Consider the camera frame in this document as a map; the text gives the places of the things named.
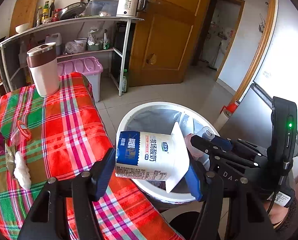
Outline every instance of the white tumbler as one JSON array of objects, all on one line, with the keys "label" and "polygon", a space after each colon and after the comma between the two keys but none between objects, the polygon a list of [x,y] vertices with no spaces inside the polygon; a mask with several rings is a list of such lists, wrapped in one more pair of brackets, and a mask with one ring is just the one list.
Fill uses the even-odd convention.
[{"label": "white tumbler", "polygon": [[40,96],[47,97],[59,89],[55,42],[37,46],[27,52],[27,62]]}]

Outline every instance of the plaid tablecloth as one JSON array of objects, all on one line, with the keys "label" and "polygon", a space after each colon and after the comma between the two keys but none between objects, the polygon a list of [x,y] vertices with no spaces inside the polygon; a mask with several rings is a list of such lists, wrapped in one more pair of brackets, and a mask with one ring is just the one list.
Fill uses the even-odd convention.
[{"label": "plaid tablecloth", "polygon": [[[28,124],[32,139],[18,150],[25,154],[32,186],[13,181],[0,156],[0,231],[17,239],[26,214],[49,177],[69,179],[89,170],[112,144],[95,108],[91,85],[79,73],[60,77],[60,90],[47,97],[35,86],[0,97],[0,131],[9,143],[15,121]],[[72,199],[67,199],[71,239],[77,239]],[[182,239],[129,179],[111,177],[94,209],[106,239]]]}]

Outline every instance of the yogurt cup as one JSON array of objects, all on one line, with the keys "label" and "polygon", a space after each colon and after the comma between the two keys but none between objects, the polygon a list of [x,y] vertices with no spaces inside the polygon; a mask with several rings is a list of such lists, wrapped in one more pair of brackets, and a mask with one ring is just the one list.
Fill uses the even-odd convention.
[{"label": "yogurt cup", "polygon": [[178,122],[170,135],[122,131],[116,151],[116,176],[166,182],[169,193],[189,168],[185,140]]}]

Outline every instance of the refrigerator door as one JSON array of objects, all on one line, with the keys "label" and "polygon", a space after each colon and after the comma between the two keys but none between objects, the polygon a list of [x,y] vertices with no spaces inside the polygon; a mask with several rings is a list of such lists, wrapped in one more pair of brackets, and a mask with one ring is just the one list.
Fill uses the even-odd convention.
[{"label": "refrigerator door", "polygon": [[278,3],[273,37],[254,82],[270,97],[295,102],[298,113],[298,11],[290,0]]},{"label": "refrigerator door", "polygon": [[[257,84],[252,84],[219,134],[223,138],[238,138],[268,148],[272,135],[272,98]],[[298,135],[294,156],[298,155]]]}]

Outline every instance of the white tissue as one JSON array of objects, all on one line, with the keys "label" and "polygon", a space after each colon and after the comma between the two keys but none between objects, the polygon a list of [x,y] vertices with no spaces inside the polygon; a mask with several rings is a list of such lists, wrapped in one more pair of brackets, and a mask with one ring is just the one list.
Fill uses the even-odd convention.
[{"label": "white tissue", "polygon": [[29,168],[26,166],[24,158],[20,151],[17,151],[15,153],[14,162],[14,176],[18,179],[21,187],[23,187],[25,190],[29,190],[31,188]]}]

